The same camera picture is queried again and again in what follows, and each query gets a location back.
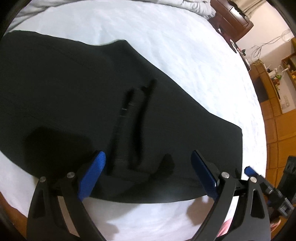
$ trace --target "pink object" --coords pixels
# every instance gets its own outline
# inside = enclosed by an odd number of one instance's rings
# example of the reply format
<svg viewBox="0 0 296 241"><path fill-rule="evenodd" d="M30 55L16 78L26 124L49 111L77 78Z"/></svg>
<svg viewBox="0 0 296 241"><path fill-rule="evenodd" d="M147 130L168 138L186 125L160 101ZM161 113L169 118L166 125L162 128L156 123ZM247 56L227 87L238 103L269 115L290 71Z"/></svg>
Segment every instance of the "pink object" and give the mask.
<svg viewBox="0 0 296 241"><path fill-rule="evenodd" d="M231 225L232 219L228 219L226 222L224 222L220 228L220 231L217 235L217 237L222 236L228 232L228 229Z"/></svg>

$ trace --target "metal rivet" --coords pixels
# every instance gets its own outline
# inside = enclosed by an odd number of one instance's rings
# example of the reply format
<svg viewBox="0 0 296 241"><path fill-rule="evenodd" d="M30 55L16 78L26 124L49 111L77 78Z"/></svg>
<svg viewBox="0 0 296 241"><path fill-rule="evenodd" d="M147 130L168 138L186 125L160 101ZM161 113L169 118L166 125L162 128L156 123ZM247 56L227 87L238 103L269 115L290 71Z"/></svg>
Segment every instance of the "metal rivet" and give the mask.
<svg viewBox="0 0 296 241"><path fill-rule="evenodd" d="M221 176L222 176L223 178L229 178L229 173L227 173L227 172L222 172L222 173L221 173Z"/></svg>
<svg viewBox="0 0 296 241"><path fill-rule="evenodd" d="M271 187L267 187L267 189L265 190L265 193L267 193L268 195L271 194L273 192Z"/></svg>
<svg viewBox="0 0 296 241"><path fill-rule="evenodd" d="M256 183L257 182L257 178L255 177L250 177L251 182Z"/></svg>
<svg viewBox="0 0 296 241"><path fill-rule="evenodd" d="M73 178L75 177L75 173L74 172L68 172L67 173L67 178Z"/></svg>
<svg viewBox="0 0 296 241"><path fill-rule="evenodd" d="M39 179L39 182L41 182L41 183L43 183L43 182L45 182L46 181L46 177L41 177L40 179Z"/></svg>

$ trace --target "bed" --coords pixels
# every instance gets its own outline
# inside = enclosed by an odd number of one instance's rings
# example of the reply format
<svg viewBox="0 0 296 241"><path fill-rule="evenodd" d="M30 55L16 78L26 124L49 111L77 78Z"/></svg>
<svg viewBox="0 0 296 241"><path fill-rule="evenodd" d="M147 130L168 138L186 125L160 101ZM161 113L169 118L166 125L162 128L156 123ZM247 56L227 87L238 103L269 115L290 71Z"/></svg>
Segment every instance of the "bed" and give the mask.
<svg viewBox="0 0 296 241"><path fill-rule="evenodd" d="M172 6L130 0L78 1L49 7L12 30L102 45L125 39L210 113L242 129L243 164L265 175L266 137L260 105L239 54L203 17ZM0 153L0 192L28 216L37 179ZM127 204L94 198L83 201L107 240L190 239L213 200ZM226 220L237 204L233 198ZM73 226L66 218L71 232Z"/></svg>

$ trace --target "blue clamp pad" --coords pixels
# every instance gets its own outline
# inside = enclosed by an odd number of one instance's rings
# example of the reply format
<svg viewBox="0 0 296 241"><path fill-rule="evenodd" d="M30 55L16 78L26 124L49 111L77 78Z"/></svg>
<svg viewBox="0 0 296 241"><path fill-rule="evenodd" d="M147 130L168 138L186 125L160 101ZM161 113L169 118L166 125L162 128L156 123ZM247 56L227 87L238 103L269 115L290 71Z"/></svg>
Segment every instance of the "blue clamp pad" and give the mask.
<svg viewBox="0 0 296 241"><path fill-rule="evenodd" d="M99 176L101 175L106 163L106 154L100 152L94 159L93 163L86 171L84 177L79 183L78 198L82 201L84 198L89 197L94 185L96 184Z"/></svg>
<svg viewBox="0 0 296 241"><path fill-rule="evenodd" d="M259 176L259 174L258 174L257 172L255 172L255 171L253 170L253 168L251 168L251 167L246 167L246 168L244 169L244 173L245 173L248 177L257 177L257 176Z"/></svg>
<svg viewBox="0 0 296 241"><path fill-rule="evenodd" d="M210 170L205 165L200 155L196 151L193 151L191 154L191 165L195 170L195 173L199 181L201 182L201 185L204 188L205 193L209 197L216 200L218 197L217 182Z"/></svg>

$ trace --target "gray blanket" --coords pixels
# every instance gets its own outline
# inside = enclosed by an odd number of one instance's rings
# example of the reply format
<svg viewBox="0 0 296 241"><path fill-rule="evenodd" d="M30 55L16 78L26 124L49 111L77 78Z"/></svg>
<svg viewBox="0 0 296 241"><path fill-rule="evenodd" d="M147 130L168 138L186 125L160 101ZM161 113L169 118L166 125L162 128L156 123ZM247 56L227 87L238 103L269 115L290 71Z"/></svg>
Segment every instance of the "gray blanket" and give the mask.
<svg viewBox="0 0 296 241"><path fill-rule="evenodd" d="M17 25L26 19L37 15L49 7L57 7L66 3L77 2L82 0L32 0L24 9L22 9L10 24L7 32L11 31ZM143 0L155 4L164 4L177 8L182 8L194 12L206 19L215 16L216 11L211 7L211 0Z"/></svg>

